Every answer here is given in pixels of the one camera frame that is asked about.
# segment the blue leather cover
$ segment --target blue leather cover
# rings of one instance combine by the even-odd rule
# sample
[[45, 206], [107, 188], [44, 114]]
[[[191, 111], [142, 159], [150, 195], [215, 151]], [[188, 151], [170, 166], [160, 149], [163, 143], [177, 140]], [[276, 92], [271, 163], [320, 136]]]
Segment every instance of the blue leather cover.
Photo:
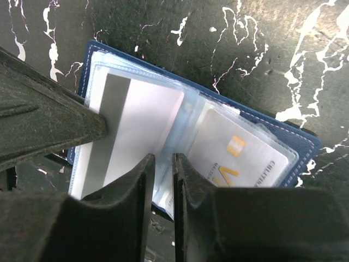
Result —
[[[247, 120], [253, 123], [263, 123], [276, 137], [282, 141], [283, 143], [289, 145], [292, 149], [298, 152], [299, 159], [295, 166], [291, 169], [289, 174], [285, 177], [283, 182], [281, 183], [282, 187], [290, 187], [295, 184], [297, 181], [297, 176], [304, 171], [307, 163], [311, 158], [317, 155], [318, 150], [321, 148], [321, 142], [319, 138], [314, 135], [308, 134], [300, 129], [289, 126], [286, 123], [282, 123], [277, 121], [276, 119], [269, 117], [265, 114], [262, 114], [254, 109], [251, 109], [245, 105], [237, 103], [233, 100], [230, 100], [226, 97], [223, 97], [201, 85], [198, 85], [188, 79], [184, 79], [178, 75], [170, 73], [166, 70], [163, 70], [159, 67], [156, 67], [152, 64], [149, 64], [141, 59], [118, 51], [114, 48], [106, 46], [97, 41], [89, 41], [87, 45], [87, 51], [85, 60], [83, 63], [82, 74], [80, 78], [79, 92], [78, 94], [82, 97], [86, 95], [86, 89], [89, 79], [90, 73], [90, 65], [91, 65], [91, 56], [93, 52], [96, 51], [105, 51], [112, 53], [118, 57], [122, 57], [123, 59], [127, 59], [133, 63], [136, 63], [140, 66], [148, 68], [154, 72], [157, 72], [163, 76], [168, 76], [169, 78], [176, 79], [180, 82], [183, 82], [197, 90], [199, 90], [202, 95], [209, 97], [213, 101], [221, 102], [229, 106], [233, 106], [240, 110], [240, 115]], [[68, 160], [70, 164], [74, 162], [74, 150], [70, 150], [68, 155]]]

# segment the black marble surface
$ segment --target black marble surface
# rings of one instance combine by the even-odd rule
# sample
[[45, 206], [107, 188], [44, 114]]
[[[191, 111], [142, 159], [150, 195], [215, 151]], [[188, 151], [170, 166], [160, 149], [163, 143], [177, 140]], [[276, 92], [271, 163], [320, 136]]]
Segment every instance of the black marble surface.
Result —
[[94, 38], [316, 133], [298, 186], [349, 211], [348, 0], [8, 0], [0, 18], [0, 46], [72, 91]]

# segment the gray stripe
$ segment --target gray stripe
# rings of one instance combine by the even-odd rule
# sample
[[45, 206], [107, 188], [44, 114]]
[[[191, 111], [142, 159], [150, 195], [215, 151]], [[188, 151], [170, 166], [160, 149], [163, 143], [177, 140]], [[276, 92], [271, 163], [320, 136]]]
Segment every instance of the gray stripe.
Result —
[[82, 198], [103, 187], [130, 82], [128, 78], [107, 75], [99, 110], [107, 123], [107, 137], [92, 145]]

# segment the orange square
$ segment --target orange square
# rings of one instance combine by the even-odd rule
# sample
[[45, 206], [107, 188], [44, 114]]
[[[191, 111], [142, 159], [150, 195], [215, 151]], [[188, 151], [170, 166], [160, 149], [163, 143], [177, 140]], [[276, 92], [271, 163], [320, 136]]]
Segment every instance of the orange square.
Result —
[[244, 140], [239, 138], [237, 135], [234, 135], [227, 146], [227, 151], [233, 156], [239, 157], [245, 144], [246, 142]]

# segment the white stitching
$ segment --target white stitching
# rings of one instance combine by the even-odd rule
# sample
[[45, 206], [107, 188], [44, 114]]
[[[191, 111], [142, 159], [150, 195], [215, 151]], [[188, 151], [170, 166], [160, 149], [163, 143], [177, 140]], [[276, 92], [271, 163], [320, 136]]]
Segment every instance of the white stitching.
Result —
[[[90, 47], [89, 47], [89, 49], [88, 49], [88, 54], [87, 54], [86, 66], [88, 65], [88, 62], [89, 62], [90, 57], [91, 57], [91, 48], [92, 48], [92, 46], [95, 47], [95, 48], [97, 48], [97, 49], [99, 49], [99, 50], [103, 50], [103, 51], [105, 51], [105, 52], [111, 53], [111, 52], [109, 52], [109, 51], [107, 51], [107, 50], [105, 50], [105, 49], [103, 49], [103, 48], [101, 48], [101, 47], [99, 47], [99, 46], [90, 45]], [[84, 76], [83, 76], [82, 91], [81, 91], [81, 93], [83, 93], [83, 92], [84, 92], [84, 89], [85, 89], [86, 76], [87, 76], [87, 69], [85, 68], [85, 74], [84, 74]], [[218, 99], [218, 98], [215, 98], [215, 97], [211, 96], [210, 94], [204, 94], [204, 95], [205, 95], [205, 96], [208, 96], [208, 97], [211, 97], [211, 98], [214, 99], [214, 100], [218, 100], [219, 102], [221, 102], [221, 103], [223, 103], [223, 104], [225, 104], [225, 105], [227, 105], [227, 106], [231, 106], [231, 105], [227, 104], [226, 102], [223, 102], [222, 100], [220, 100], [220, 99]], [[268, 124], [270, 124], [270, 125], [273, 126], [273, 127], [280, 128], [280, 129], [282, 129], [282, 130], [284, 130], [284, 131], [286, 131], [286, 132], [288, 132], [288, 133], [291, 133], [291, 134], [296, 135], [296, 136], [298, 136], [298, 137], [300, 137], [300, 138], [303, 138], [304, 140], [306, 140], [306, 141], [308, 141], [309, 143], [311, 143], [309, 152], [308, 152], [308, 153], [305, 155], [305, 157], [299, 162], [298, 166], [294, 169], [294, 171], [292, 172], [291, 176], [288, 178], [287, 182], [284, 184], [284, 186], [288, 186], [288, 184], [291, 183], [291, 180], [295, 177], [296, 172], [300, 169], [300, 167], [301, 167], [304, 163], [307, 163], [307, 162], [308, 162], [308, 160], [309, 160], [308, 158], [309, 158], [310, 154], [312, 153], [313, 149], [315, 148], [314, 143], [313, 143], [312, 141], [310, 141], [309, 139], [307, 139], [307, 138], [305, 138], [305, 137], [303, 137], [303, 136], [301, 136], [301, 135], [299, 135], [299, 134], [296, 134], [295, 132], [289, 131], [288, 129], [285, 129], [285, 128], [283, 128], [283, 127], [276, 126], [276, 125], [274, 125], [274, 124], [272, 124], [272, 123], [270, 123], [270, 122], [268, 122], [268, 121], [266, 121], [266, 120], [264, 120], [264, 119], [261, 119], [261, 118], [255, 116], [255, 115], [253, 115], [253, 114], [251, 114], [251, 113], [245, 112], [245, 111], [242, 110], [242, 109], [239, 109], [239, 110], [242, 111], [242, 112], [244, 112], [244, 113], [247, 114], [247, 115], [250, 115], [250, 116], [253, 117], [253, 118], [256, 118], [256, 119], [258, 119], [258, 120], [260, 120], [260, 121], [262, 121], [262, 122], [268, 123]]]

